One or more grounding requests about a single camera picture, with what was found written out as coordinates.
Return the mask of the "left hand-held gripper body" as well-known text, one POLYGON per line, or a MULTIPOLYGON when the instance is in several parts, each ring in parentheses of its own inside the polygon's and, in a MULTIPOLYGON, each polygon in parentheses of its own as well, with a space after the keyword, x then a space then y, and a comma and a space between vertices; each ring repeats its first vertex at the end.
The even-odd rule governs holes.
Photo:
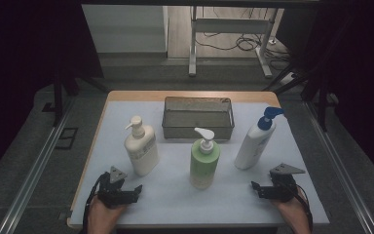
POLYGON ((108 209, 121 206, 119 199, 122 195, 135 195, 133 191, 122 190, 126 177, 124 172, 114 166, 100 177, 97 197, 108 209))

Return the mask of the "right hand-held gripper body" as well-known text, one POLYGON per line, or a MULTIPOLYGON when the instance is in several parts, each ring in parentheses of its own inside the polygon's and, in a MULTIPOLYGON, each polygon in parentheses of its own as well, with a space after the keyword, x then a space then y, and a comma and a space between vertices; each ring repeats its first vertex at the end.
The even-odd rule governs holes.
POLYGON ((273 185, 261 186, 261 188, 271 188, 273 190, 273 198, 271 200, 288 202, 297 193, 297 183, 293 176, 304 173, 304 170, 281 163, 270 169, 270 177, 273 185))

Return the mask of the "white bottle with blue pump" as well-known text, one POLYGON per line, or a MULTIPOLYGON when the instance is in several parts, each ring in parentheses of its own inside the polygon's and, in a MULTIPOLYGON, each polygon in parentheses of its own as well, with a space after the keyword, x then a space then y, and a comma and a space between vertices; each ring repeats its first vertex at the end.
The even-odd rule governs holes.
POLYGON ((276 128, 274 119, 281 114, 281 108, 266 107, 263 116, 250 127, 235 159, 238 169, 246 170, 257 164, 276 128))

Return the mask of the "green pump bottle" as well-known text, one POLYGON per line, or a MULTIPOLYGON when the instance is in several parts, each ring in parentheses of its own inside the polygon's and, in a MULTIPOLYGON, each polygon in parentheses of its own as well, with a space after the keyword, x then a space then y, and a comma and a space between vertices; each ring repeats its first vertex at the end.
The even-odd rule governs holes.
POLYGON ((191 147, 190 182, 199 189, 211 186, 220 157, 220 147, 212 130, 195 128, 201 137, 191 147))

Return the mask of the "metal mesh basket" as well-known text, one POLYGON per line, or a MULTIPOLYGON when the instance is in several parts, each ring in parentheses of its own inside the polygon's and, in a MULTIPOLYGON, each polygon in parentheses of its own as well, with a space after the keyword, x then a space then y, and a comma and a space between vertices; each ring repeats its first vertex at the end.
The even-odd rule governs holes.
POLYGON ((235 127, 232 102, 227 97, 166 97, 162 128, 164 138, 196 138, 195 128, 228 140, 235 127))

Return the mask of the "person's right hand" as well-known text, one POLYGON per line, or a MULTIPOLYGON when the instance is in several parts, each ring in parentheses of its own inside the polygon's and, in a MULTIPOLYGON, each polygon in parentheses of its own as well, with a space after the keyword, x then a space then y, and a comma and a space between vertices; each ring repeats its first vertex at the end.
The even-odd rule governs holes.
POLYGON ((288 202, 272 200, 271 203, 279 210, 280 215, 289 226, 296 223, 309 226, 303 205, 296 198, 288 202))

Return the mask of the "person's left hand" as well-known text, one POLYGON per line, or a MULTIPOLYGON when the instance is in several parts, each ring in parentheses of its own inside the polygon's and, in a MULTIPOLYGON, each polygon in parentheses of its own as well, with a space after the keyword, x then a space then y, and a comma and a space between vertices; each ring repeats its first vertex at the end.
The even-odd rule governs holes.
POLYGON ((97 196, 94 196, 90 203, 90 210, 88 214, 88 230, 113 230, 119 217, 125 212, 126 209, 126 206, 108 209, 97 196))

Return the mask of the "cream pump bottle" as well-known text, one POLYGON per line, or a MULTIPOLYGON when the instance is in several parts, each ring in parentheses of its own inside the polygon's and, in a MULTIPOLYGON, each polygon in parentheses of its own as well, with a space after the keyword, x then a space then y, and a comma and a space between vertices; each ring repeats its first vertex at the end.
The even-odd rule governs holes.
POLYGON ((159 163, 155 131, 152 126, 144 125, 140 116, 132 116, 126 126, 128 128, 131 128, 131 133, 125 139, 124 146, 134 172, 146 176, 159 163))

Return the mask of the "pale blue table mat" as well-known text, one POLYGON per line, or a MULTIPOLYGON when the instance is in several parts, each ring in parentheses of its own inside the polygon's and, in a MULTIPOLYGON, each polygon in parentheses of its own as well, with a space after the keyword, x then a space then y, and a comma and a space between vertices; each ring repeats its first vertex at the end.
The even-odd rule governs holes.
POLYGON ((277 125, 259 162, 241 171, 235 158, 248 129, 263 115, 261 102, 236 102, 235 127, 231 138, 220 144, 221 155, 212 185, 195 188, 189 179, 192 140, 166 139, 160 101, 110 101, 106 104, 93 141, 85 173, 77 191, 72 227, 82 223, 85 203, 100 175, 116 167, 127 174, 124 189, 142 188, 137 203, 130 205, 119 219, 122 227, 147 226, 279 226, 281 215, 266 199, 258 197, 251 184, 270 185, 270 169, 281 163, 303 169, 305 163, 287 119, 275 118, 277 125), (130 134, 131 117, 139 115, 154 128, 160 161, 146 176, 136 175, 124 146, 130 134))

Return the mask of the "black metal stand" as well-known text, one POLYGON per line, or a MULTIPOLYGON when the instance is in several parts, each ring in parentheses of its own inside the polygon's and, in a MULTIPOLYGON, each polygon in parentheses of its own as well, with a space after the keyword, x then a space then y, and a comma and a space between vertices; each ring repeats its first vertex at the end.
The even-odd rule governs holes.
POLYGON ((281 95, 304 83, 300 96, 306 101, 318 99, 318 122, 325 131, 328 106, 328 79, 325 76, 325 68, 334 52, 337 36, 331 25, 318 18, 298 20, 293 25, 286 21, 284 25, 280 25, 279 40, 291 52, 290 62, 265 88, 265 91, 281 95), (297 77, 288 84, 281 85, 280 80, 289 72, 295 73, 297 77))
POLYGON ((76 79, 79 78, 91 86, 99 89, 103 93, 108 94, 110 89, 96 81, 86 72, 80 71, 78 68, 72 68, 69 65, 62 64, 59 60, 56 61, 54 73, 54 107, 52 108, 55 114, 54 127, 56 127, 63 117, 63 102, 62 90, 65 90, 70 96, 77 96, 79 94, 79 87, 76 79))

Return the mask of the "white power strip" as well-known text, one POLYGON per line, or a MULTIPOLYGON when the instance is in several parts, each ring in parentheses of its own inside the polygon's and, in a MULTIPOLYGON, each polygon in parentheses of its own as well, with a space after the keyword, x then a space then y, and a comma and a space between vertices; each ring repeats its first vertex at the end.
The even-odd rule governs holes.
POLYGON ((289 82, 293 81, 295 78, 297 77, 297 75, 293 72, 289 72, 287 75, 285 75, 281 80, 280 80, 280 84, 281 85, 286 85, 288 84, 289 82))

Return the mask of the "dark curtain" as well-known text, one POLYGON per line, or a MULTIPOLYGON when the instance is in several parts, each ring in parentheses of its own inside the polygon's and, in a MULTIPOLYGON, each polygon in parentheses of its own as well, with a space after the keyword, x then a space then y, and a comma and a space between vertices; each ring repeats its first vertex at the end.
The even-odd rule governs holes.
POLYGON ((0 159, 40 89, 103 76, 83 0, 0 0, 0 159))
POLYGON ((354 0, 346 9, 286 9, 277 38, 310 69, 347 17, 352 22, 302 96, 314 96, 321 80, 327 79, 327 91, 338 98, 337 116, 374 163, 374 0, 354 0))

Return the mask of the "white cabinet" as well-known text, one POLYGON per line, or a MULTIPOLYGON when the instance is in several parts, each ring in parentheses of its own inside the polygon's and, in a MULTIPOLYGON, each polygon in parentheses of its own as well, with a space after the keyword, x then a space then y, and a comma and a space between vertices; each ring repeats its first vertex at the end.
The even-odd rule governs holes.
POLYGON ((167 6, 82 5, 99 53, 165 53, 167 6))

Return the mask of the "aluminium floor rail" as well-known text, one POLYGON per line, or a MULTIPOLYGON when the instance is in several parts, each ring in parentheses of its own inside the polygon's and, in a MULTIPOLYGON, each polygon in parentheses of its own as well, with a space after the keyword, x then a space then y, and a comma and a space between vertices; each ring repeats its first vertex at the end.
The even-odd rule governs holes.
POLYGON ((312 125, 315 128, 318 138, 324 147, 324 150, 331 162, 335 174, 337 175, 343 187, 344 192, 354 209, 354 212, 358 218, 360 225, 362 226, 363 231, 365 232, 365 234, 374 234, 373 215, 365 204, 364 199, 356 189, 353 180, 351 179, 333 142, 330 139, 330 136, 319 124, 318 115, 316 114, 314 106, 310 102, 303 102, 303 105, 309 113, 312 125))
POLYGON ((40 180, 43 171, 55 149, 61 132, 70 116, 71 109, 75 103, 74 97, 69 97, 64 104, 63 114, 57 124, 47 137, 44 146, 32 164, 25 180, 23 181, 13 203, 7 210, 0 224, 0 234, 14 234, 18 223, 28 205, 30 198, 40 180))

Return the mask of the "white desk frame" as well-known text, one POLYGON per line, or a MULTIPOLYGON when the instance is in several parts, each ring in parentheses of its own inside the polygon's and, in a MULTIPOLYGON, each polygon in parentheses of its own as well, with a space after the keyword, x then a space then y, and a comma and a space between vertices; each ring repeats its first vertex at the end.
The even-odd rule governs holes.
POLYGON ((273 74, 265 58, 267 44, 275 24, 278 9, 274 9, 268 19, 198 19, 197 7, 192 8, 191 19, 191 44, 189 53, 188 74, 196 75, 196 34, 206 33, 230 33, 230 34, 262 34, 261 46, 255 49, 261 68, 266 78, 272 78, 273 74))

